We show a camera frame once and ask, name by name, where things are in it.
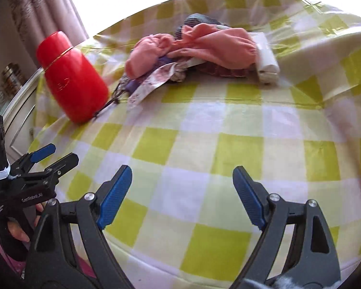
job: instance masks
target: red bottle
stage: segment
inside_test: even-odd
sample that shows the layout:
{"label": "red bottle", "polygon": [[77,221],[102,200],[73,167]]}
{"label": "red bottle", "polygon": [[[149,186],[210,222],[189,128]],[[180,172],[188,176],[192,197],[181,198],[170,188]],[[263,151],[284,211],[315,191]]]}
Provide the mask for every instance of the red bottle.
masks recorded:
{"label": "red bottle", "polygon": [[108,88],[91,63],[63,32],[55,32],[38,47],[52,95],[75,123],[90,120],[108,99]]}

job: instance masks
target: metal screw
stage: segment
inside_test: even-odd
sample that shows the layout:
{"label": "metal screw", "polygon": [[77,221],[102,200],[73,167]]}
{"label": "metal screw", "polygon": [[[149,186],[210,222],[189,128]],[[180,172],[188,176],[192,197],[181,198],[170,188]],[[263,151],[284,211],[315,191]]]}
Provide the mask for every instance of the metal screw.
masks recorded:
{"label": "metal screw", "polygon": [[84,200],[91,201],[95,198],[95,194],[92,192],[88,192],[84,195]]}
{"label": "metal screw", "polygon": [[309,206],[311,206],[312,208],[315,208],[318,205],[316,200],[309,200]]}
{"label": "metal screw", "polygon": [[272,200],[274,202],[278,202],[280,199],[280,196],[276,193],[272,193],[269,197],[270,197],[270,200]]}
{"label": "metal screw", "polygon": [[53,205],[56,204],[56,202],[57,202],[56,199],[49,199],[48,202],[47,202],[47,204],[50,205],[50,206],[53,206]]}

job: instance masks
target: white wall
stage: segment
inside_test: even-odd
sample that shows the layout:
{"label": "white wall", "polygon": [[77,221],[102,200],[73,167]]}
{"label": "white wall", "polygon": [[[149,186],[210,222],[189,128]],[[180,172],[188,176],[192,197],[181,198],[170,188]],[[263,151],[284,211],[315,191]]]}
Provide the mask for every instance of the white wall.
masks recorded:
{"label": "white wall", "polygon": [[31,57],[23,46],[12,21],[8,0],[0,2],[0,84],[1,71],[9,63],[17,63],[23,75],[29,79],[37,70]]}

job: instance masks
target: checkered tablecloth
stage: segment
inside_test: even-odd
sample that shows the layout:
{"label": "checkered tablecloth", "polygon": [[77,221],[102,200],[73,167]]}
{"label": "checkered tablecloth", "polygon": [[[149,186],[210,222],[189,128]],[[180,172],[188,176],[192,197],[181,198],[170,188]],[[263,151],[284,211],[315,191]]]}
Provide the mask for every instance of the checkered tablecloth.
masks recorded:
{"label": "checkered tablecloth", "polygon": [[[197,12],[264,32],[281,67],[278,85],[195,72],[129,112],[124,100],[77,126],[41,77],[40,133],[30,151],[48,143],[57,151],[37,169],[79,155],[57,186],[67,201],[96,191],[120,165],[132,168],[105,235],[137,289],[230,286],[260,236],[232,184],[237,165],[285,200],[318,200],[341,268],[351,266],[361,259],[361,18],[305,0],[170,0],[78,47],[112,91],[141,37],[172,33]],[[292,232],[287,227],[272,275]]]}

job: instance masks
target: human hand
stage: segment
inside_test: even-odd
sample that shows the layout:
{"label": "human hand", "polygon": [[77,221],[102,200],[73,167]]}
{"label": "human hand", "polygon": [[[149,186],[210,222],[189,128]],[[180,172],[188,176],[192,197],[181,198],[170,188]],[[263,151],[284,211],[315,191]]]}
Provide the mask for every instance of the human hand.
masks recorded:
{"label": "human hand", "polygon": [[[36,204],[36,210],[38,210],[39,212],[43,211],[43,206],[41,204]],[[40,215],[36,216],[34,225],[35,227],[37,226],[37,223],[39,222],[40,219]],[[22,228],[20,227],[20,225],[18,223],[15,222],[8,222],[8,230],[10,231],[12,237],[14,237],[17,240],[20,241],[25,241],[25,242],[29,242],[30,238],[28,237],[28,235],[22,230]]]}

